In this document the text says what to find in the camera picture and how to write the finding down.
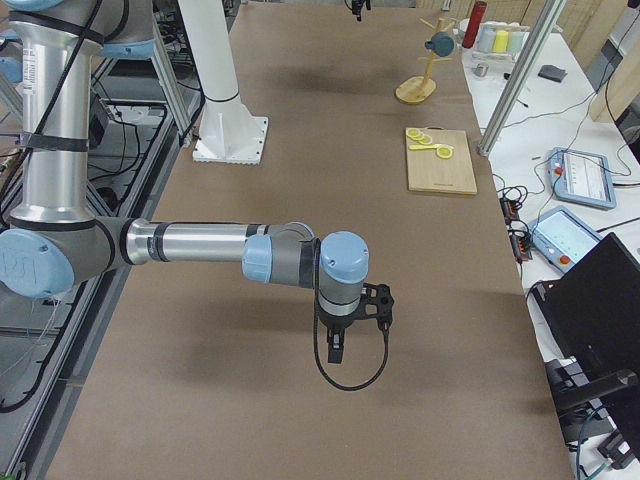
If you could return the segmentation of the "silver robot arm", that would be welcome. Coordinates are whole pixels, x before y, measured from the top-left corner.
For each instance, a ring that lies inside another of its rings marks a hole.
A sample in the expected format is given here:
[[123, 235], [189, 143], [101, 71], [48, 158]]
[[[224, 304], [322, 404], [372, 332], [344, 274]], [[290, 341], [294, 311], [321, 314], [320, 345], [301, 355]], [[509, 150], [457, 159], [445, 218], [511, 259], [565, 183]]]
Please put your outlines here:
[[358, 235], [318, 239], [298, 222], [154, 223], [87, 208], [91, 60], [149, 56], [151, 4], [13, 1], [9, 8], [23, 45], [25, 160], [22, 200], [1, 236], [2, 282], [43, 298], [124, 265], [238, 261], [250, 280], [312, 289], [328, 359], [340, 362], [346, 329], [373, 308], [368, 247]]

